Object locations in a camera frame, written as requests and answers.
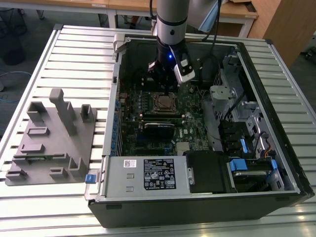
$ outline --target metal slatted table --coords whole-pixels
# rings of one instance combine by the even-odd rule
[[[291,235],[316,232],[316,197],[295,207],[281,208],[255,221],[104,229],[84,198],[85,183],[8,187],[5,174],[22,139],[31,101],[53,106],[52,87],[64,90],[73,107],[98,109],[90,169],[101,166],[102,145],[114,66],[113,39],[118,32],[147,31],[64,26],[54,30],[0,143],[0,236],[231,236]],[[187,35],[202,38],[203,35]],[[245,44],[288,138],[316,192],[316,116],[273,45],[260,39],[218,37]]]

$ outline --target floor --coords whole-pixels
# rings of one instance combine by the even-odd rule
[[[20,40],[26,52],[27,59],[17,66],[7,66],[0,60],[0,75],[3,71],[26,71],[32,73],[56,23],[100,27],[97,14],[45,11],[44,15],[45,18],[39,20],[35,10],[25,10],[24,19],[28,27],[28,32],[21,36]],[[103,22],[105,26],[108,26],[107,17],[103,18]],[[124,24],[123,17],[118,18],[118,26],[120,28],[129,28],[128,24]],[[149,30],[150,26],[150,21],[146,21],[145,18],[140,18],[136,29]],[[189,28],[188,32],[194,33],[194,29]],[[292,66],[291,72],[311,106],[316,110],[316,93],[314,92],[314,86],[311,86],[316,79],[316,65],[306,61],[304,56],[299,56]],[[1,83],[5,86],[5,89],[0,92],[0,99],[15,101],[21,98],[28,83],[29,76],[23,74],[9,74],[0,77],[0,79]],[[17,104],[18,102],[5,103],[0,101],[0,139]]]

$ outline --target metal bracket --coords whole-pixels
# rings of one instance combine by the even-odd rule
[[[125,34],[116,34],[113,41],[113,49],[115,53],[119,53],[123,50],[125,45]]]
[[[188,180],[189,180],[189,184],[190,185],[194,185],[195,184],[194,174],[193,174],[193,169],[192,168],[188,168]]]

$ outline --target blue latch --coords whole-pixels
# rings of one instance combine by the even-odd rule
[[[231,171],[248,170],[245,159],[233,159],[229,162]]]
[[[85,183],[86,184],[95,184],[97,182],[97,175],[96,174],[86,174],[85,176]]]
[[[275,159],[273,159],[273,160],[271,161],[271,165],[272,165],[273,170],[274,170],[274,169],[277,169],[277,162],[276,162]]]
[[[246,143],[245,143],[245,139],[241,139],[240,142],[242,144],[243,152],[244,153],[248,153],[248,149],[247,149],[247,146],[246,146]]]

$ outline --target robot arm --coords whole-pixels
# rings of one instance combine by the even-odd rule
[[[187,22],[199,30],[209,31],[215,21],[217,2],[218,0],[157,1],[158,49],[155,62],[149,65],[149,74],[166,93],[175,84],[186,83],[195,77],[185,44]]]

